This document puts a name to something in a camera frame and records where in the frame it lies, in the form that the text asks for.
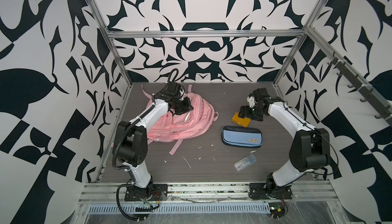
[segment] paper scrap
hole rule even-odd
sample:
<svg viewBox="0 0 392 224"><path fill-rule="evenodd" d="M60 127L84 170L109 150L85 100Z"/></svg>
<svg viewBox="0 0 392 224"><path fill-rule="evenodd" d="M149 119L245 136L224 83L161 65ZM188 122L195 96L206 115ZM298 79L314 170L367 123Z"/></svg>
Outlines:
<svg viewBox="0 0 392 224"><path fill-rule="evenodd" d="M190 165L189 165L189 163L188 163L188 161L187 161L186 159L185 159L185 162L187 162L189 168L192 169L192 168L190 167Z"/></svg>

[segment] yellow connector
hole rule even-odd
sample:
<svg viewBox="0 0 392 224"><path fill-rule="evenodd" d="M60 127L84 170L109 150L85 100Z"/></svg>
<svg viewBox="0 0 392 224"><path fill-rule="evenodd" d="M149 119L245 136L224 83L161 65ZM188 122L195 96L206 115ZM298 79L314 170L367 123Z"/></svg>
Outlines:
<svg viewBox="0 0 392 224"><path fill-rule="evenodd" d="M241 125L242 127L248 127L249 123L251 122L250 119L248 118L239 118L238 117L238 113L235 113L234 116L232 117L231 121L233 121L234 123Z"/></svg>

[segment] blue pencil case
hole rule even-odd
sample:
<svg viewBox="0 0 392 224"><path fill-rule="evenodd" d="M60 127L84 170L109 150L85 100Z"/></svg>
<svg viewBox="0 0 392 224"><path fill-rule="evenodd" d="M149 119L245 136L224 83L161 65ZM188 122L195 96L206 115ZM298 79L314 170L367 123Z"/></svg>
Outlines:
<svg viewBox="0 0 392 224"><path fill-rule="evenodd" d="M263 144L263 137L258 129L225 126L222 129L222 142L228 146L259 148Z"/></svg>

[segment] side wall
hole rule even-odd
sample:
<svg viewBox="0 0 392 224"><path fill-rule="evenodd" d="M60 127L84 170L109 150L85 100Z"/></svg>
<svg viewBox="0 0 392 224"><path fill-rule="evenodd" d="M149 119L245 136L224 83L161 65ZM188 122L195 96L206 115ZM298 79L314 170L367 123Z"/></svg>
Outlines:
<svg viewBox="0 0 392 224"><path fill-rule="evenodd" d="M2 223L67 223L127 85L85 0L0 0Z"/></svg>
<svg viewBox="0 0 392 224"><path fill-rule="evenodd" d="M316 30L372 84L392 100L391 0L329 0ZM330 179L352 221L392 221L392 128L350 89L345 77L307 38L279 84L298 114L330 133L331 166L319 173Z"/></svg>
<svg viewBox="0 0 392 224"><path fill-rule="evenodd" d="M109 30L301 29L317 0L96 0ZM117 39L132 81L273 81L295 37Z"/></svg>

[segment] pink strap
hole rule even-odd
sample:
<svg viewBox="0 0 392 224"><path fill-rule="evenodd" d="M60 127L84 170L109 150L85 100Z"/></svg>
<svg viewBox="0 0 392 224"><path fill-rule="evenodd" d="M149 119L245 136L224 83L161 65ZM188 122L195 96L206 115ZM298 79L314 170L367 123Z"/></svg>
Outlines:
<svg viewBox="0 0 392 224"><path fill-rule="evenodd" d="M176 144L174 145L174 147L169 152L171 155L173 155L177 151L177 148L179 147L179 145L181 144L182 141L183 141L183 139L177 140Z"/></svg>
<svg viewBox="0 0 392 224"><path fill-rule="evenodd" d="M151 99L151 95L144 91L144 89L143 89L143 84L141 85L141 90L143 91L143 94L144 94L148 99Z"/></svg>
<svg viewBox="0 0 392 224"><path fill-rule="evenodd" d="M216 121L218 119L218 117L219 117L219 113L215 112L214 117L213 117L213 121Z"/></svg>

